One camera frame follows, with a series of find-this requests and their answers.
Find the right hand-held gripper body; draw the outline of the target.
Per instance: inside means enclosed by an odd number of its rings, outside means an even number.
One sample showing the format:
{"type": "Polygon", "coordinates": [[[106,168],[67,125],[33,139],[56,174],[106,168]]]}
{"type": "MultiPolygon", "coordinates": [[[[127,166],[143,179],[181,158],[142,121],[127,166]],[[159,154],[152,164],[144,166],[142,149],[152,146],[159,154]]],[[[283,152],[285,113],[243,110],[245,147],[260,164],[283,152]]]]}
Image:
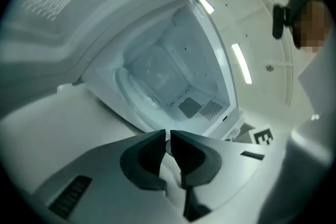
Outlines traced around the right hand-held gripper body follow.
{"type": "Polygon", "coordinates": [[[236,143],[248,143],[258,145],[270,145],[274,140],[270,125],[252,127],[244,123],[238,135],[234,138],[227,138],[226,141],[236,143]]]}

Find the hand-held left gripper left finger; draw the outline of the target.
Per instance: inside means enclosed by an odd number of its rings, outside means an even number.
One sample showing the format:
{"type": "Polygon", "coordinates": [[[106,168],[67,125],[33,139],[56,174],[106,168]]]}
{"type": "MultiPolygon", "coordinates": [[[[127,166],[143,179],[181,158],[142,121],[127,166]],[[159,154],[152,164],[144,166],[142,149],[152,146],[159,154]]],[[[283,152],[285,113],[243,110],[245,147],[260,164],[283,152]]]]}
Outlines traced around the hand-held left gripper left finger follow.
{"type": "Polygon", "coordinates": [[[67,222],[159,222],[164,155],[162,130],[101,145],[53,173],[35,194],[67,222]]]}

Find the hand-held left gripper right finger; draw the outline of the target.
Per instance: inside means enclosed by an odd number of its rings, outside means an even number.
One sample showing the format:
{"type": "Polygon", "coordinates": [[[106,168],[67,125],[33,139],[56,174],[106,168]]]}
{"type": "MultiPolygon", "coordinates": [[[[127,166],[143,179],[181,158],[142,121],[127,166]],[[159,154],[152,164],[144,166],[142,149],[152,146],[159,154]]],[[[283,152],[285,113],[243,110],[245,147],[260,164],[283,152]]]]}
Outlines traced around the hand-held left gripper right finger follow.
{"type": "Polygon", "coordinates": [[[237,143],[171,131],[171,153],[186,190],[183,216],[198,220],[233,198],[251,179],[268,152],[258,144],[237,143]]]}

